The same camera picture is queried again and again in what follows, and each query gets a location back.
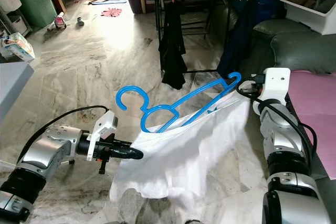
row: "green laundry basket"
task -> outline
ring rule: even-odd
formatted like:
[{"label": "green laundry basket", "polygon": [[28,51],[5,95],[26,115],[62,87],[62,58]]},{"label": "green laundry basket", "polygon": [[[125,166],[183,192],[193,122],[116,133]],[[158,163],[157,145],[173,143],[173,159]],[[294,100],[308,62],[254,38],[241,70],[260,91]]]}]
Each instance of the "green laundry basket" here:
[{"label": "green laundry basket", "polygon": [[56,16],[51,0],[21,0],[20,11],[31,26],[44,27]]}]

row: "black garment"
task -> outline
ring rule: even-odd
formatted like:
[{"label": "black garment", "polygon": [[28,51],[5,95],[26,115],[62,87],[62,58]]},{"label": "black garment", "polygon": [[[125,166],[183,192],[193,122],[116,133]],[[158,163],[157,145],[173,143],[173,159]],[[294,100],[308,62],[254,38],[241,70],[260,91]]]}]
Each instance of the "black garment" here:
[{"label": "black garment", "polygon": [[182,55],[185,54],[185,48],[181,29],[181,13],[182,6],[179,3],[167,4],[163,37],[159,46],[162,69],[164,70],[162,82],[175,89],[182,88],[185,83],[183,73],[187,71],[182,58]]},{"label": "black garment", "polygon": [[250,37],[256,25],[257,14],[257,0],[247,1],[217,67],[217,72],[222,78],[227,78],[229,73],[236,71],[245,58]]}]

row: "black cable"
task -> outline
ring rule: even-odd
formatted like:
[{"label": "black cable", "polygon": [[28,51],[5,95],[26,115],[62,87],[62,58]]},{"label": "black cable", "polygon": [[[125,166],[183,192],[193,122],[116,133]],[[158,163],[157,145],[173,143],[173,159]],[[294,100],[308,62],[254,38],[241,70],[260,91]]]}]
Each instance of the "black cable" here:
[{"label": "black cable", "polygon": [[309,147],[309,144],[308,144],[308,141],[306,139],[306,137],[303,135],[303,133],[300,131],[300,129],[293,123],[293,121],[291,119],[289,119],[285,114],[283,114],[281,111],[279,111],[278,109],[274,108],[272,105],[268,104],[267,102],[263,101],[263,100],[260,100],[256,97],[254,97],[253,95],[250,95],[250,94],[245,94],[244,92],[242,92],[239,87],[240,85],[245,82],[245,81],[248,81],[248,80],[251,80],[251,81],[254,81],[253,78],[247,78],[245,80],[242,80],[238,83],[237,87],[236,87],[236,91],[241,94],[242,96],[244,97],[247,97],[247,98],[250,98],[251,100],[253,101],[256,101],[256,102],[259,102],[260,104],[262,104],[263,106],[269,108],[270,110],[274,111],[275,113],[277,113],[280,117],[282,117],[286,122],[288,122],[290,124],[290,126],[293,127],[293,129],[299,134],[299,136],[301,137],[302,139],[302,142],[303,142],[303,145],[305,146],[305,149],[307,150],[306,151],[306,155],[307,155],[307,164],[308,164],[308,167],[310,169],[310,172],[311,172],[311,159],[312,159],[312,155],[311,155],[311,152],[310,152],[310,147]]},{"label": "black cable", "polygon": [[316,132],[315,130],[310,127],[309,125],[306,125],[304,123],[301,123],[299,122],[299,125],[309,129],[309,131],[311,132],[311,134],[313,135],[313,149],[312,149],[312,153],[311,153],[311,156],[314,157],[314,154],[316,153],[316,150],[317,150],[317,135],[316,135]]},{"label": "black cable", "polygon": [[20,161],[20,159],[26,154],[26,152],[28,151],[28,149],[30,148],[30,146],[34,143],[34,141],[39,137],[41,136],[44,131],[46,130],[47,127],[49,127],[50,125],[52,125],[53,123],[55,123],[56,121],[60,120],[61,118],[63,118],[64,116],[68,115],[68,114],[72,114],[72,113],[75,113],[75,112],[78,112],[78,111],[82,111],[82,110],[89,110],[89,109],[94,109],[94,108],[102,108],[102,109],[105,109],[105,113],[109,111],[108,108],[106,108],[105,106],[103,105],[94,105],[94,106],[87,106],[87,107],[83,107],[83,108],[78,108],[78,109],[75,109],[75,110],[70,110],[62,115],[60,115],[59,117],[51,120],[49,123],[47,123],[46,125],[42,126],[40,129],[38,129],[31,137],[30,139],[27,141],[27,143],[25,144],[25,146],[23,147],[20,155],[19,155],[19,158],[17,160],[17,162]]}]

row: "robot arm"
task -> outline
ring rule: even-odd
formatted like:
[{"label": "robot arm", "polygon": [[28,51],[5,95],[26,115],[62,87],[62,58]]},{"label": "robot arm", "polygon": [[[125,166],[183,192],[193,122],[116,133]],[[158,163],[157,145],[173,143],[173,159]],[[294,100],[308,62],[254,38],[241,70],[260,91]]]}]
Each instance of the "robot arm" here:
[{"label": "robot arm", "polygon": [[258,84],[263,84],[258,99],[237,87],[240,94],[255,100],[253,108],[260,115],[260,131],[269,169],[262,222],[331,224],[317,185],[310,177],[310,162],[307,162],[310,150],[305,148],[304,139],[293,127],[298,126],[297,119],[286,108],[290,70],[269,68],[264,74],[263,78],[258,78]]},{"label": "robot arm", "polygon": [[39,192],[65,157],[79,154],[101,161],[100,174],[105,173],[110,157],[141,159],[143,153],[131,148],[131,143],[114,139],[117,122],[117,117],[108,111],[96,122],[92,134],[67,125],[48,127],[0,187],[0,223],[27,220]]}]

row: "blue plastic hanger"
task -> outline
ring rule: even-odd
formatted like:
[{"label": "blue plastic hanger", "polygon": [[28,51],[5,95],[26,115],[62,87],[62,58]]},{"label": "blue plastic hanger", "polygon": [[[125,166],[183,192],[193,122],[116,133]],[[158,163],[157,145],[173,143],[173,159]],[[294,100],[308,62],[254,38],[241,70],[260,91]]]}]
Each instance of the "blue plastic hanger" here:
[{"label": "blue plastic hanger", "polygon": [[180,114],[179,112],[175,109],[177,106],[181,105],[183,102],[187,101],[188,99],[190,99],[191,97],[194,97],[195,95],[203,92],[204,90],[211,88],[217,84],[221,84],[224,87],[224,90],[218,95],[216,96],[211,102],[209,102],[207,105],[205,105],[203,108],[201,108],[197,113],[195,113],[189,120],[187,120],[184,124],[182,124],[182,126],[185,126],[187,124],[190,124],[191,122],[193,122],[197,117],[199,117],[204,111],[206,111],[208,108],[210,108],[215,102],[217,102],[220,98],[222,98],[224,95],[226,95],[228,92],[230,92],[238,82],[240,82],[241,80],[241,75],[238,72],[232,72],[228,75],[228,77],[231,79],[233,77],[236,78],[236,80],[234,82],[232,82],[230,85],[228,85],[224,79],[218,79],[215,81],[212,81],[196,90],[194,90],[193,92],[187,94],[186,96],[182,97],[181,99],[177,100],[176,102],[174,102],[172,105],[168,105],[168,104],[161,104],[161,105],[157,105],[154,107],[151,107],[150,109],[148,109],[148,105],[149,105],[149,98],[148,95],[146,94],[145,91],[143,91],[141,88],[137,87],[137,86],[125,86],[123,88],[121,88],[117,95],[115,96],[115,102],[117,103],[117,105],[119,106],[119,108],[121,108],[122,110],[127,110],[127,107],[122,103],[121,101],[121,96],[128,91],[135,91],[137,93],[139,93],[139,95],[142,96],[143,98],[143,105],[140,107],[140,110],[143,112],[143,116],[141,117],[141,121],[140,121],[140,126],[141,126],[141,130],[144,132],[150,132],[149,130],[147,130],[146,128],[146,119],[148,118],[148,116],[150,116],[152,113],[158,111],[158,110],[169,110],[170,112],[173,113],[173,117],[166,123],[164,124],[158,131],[157,133],[162,133],[164,132],[173,122],[175,122],[179,117]]}]

